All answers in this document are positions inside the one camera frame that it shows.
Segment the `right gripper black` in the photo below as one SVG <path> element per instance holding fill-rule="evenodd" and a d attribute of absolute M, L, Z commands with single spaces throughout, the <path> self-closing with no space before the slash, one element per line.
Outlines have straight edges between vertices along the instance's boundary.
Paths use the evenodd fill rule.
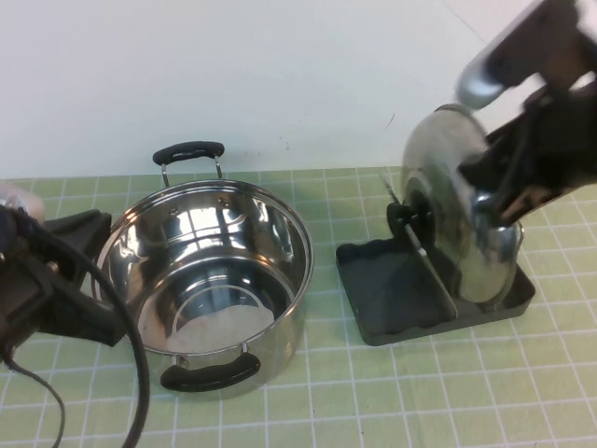
<path fill-rule="evenodd" d="M 596 181 L 596 81 L 556 92 L 545 87 L 521 113 L 489 134 L 488 148 L 459 165 L 475 189 L 491 189 L 499 224 Z"/>

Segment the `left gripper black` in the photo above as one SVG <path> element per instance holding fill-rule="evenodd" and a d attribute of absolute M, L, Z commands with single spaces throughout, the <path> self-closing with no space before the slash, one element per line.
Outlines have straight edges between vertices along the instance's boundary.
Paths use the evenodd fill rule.
<path fill-rule="evenodd" d="M 60 237 L 94 260 L 110 235 L 112 216 L 97 209 L 46 222 L 22 211 L 1 209 L 1 348 L 12 350 L 36 332 L 115 346 L 124 324 L 115 309 L 79 291 L 56 293 L 48 261 L 59 274 L 81 285 L 86 272 L 72 257 L 49 246 Z"/>

